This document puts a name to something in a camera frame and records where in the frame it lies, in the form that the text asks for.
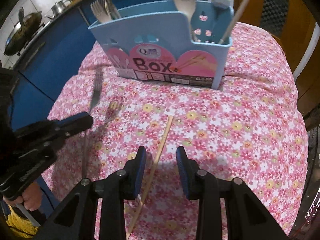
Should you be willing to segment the left hand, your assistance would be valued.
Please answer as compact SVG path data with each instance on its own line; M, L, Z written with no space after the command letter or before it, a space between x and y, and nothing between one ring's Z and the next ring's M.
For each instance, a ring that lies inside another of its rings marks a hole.
M38 183L34 181L25 189L22 195L15 200L8 200L5 197L3 197L3 200L11 206L23 204L26 210L35 211L41 206L42 191Z

